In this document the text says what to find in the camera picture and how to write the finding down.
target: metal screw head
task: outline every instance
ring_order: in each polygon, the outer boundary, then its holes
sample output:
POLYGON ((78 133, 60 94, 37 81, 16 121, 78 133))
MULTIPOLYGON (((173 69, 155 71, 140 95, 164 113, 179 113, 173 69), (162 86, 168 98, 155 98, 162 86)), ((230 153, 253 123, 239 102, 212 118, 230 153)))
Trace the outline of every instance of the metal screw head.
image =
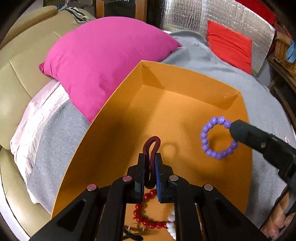
POLYGON ((96 185, 95 185, 95 184, 89 184, 89 185, 87 186, 87 190, 89 190, 90 192, 96 190, 96 185))
POLYGON ((179 177, 176 176, 176 175, 171 175, 171 176, 170 176, 170 180, 173 181, 173 182, 175 182, 175 181, 178 180, 178 179, 179 179, 179 177))
POLYGON ((204 185, 204 189, 207 190, 207 191, 212 191, 213 186, 211 184, 206 184, 206 185, 204 185))
POLYGON ((132 180, 132 177, 131 176, 124 176, 122 178, 122 180, 125 181, 125 182, 130 182, 132 180))

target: red bead bracelet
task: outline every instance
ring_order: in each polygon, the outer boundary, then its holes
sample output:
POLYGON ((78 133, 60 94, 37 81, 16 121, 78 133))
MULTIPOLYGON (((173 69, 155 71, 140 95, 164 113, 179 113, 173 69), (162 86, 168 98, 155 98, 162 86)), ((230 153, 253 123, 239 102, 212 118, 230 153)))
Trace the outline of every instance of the red bead bracelet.
MULTIPOLYGON (((152 190, 150 190, 149 193, 144 194, 144 200, 149 201, 149 199, 152 196, 156 196, 156 194, 157 194, 156 189, 152 189, 152 190)), ((147 218, 142 217, 141 216, 142 204, 136 204, 135 208, 136 209, 134 210, 133 214, 135 216, 134 219, 138 223, 142 223, 144 226, 148 226, 150 229, 154 229, 154 228, 157 228, 157 229, 165 228, 165 229, 167 229, 168 228, 166 226, 166 223, 167 223, 166 221, 155 222, 155 221, 152 221, 152 220, 149 220, 147 218)))

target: blue cloth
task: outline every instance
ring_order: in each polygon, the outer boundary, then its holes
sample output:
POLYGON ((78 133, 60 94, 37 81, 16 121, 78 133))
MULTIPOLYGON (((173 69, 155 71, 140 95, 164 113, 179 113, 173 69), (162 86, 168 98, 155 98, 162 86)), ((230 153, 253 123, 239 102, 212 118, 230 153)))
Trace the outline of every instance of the blue cloth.
POLYGON ((291 39, 290 41, 291 46, 288 48, 286 52, 286 59, 289 63, 293 63, 296 60, 296 44, 291 39))

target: wicker basket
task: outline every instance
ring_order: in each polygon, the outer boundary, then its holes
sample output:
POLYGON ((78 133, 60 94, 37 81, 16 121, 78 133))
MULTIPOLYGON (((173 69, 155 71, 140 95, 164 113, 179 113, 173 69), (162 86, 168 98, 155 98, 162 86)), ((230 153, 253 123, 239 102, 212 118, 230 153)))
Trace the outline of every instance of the wicker basket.
POLYGON ((289 63, 286 60, 286 52, 290 45, 282 39, 276 38, 276 48, 274 51, 274 60, 283 66, 296 79, 296 61, 289 63))

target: black cable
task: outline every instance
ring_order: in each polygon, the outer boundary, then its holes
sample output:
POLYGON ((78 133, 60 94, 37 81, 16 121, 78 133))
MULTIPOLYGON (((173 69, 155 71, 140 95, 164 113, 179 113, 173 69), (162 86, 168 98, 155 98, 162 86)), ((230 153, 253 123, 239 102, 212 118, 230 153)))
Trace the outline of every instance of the black cable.
POLYGON ((132 240, 135 240, 135 241, 142 241, 144 239, 141 235, 135 235, 135 234, 130 233, 126 228, 123 229, 123 232, 126 235, 123 237, 122 240, 132 239, 132 240))

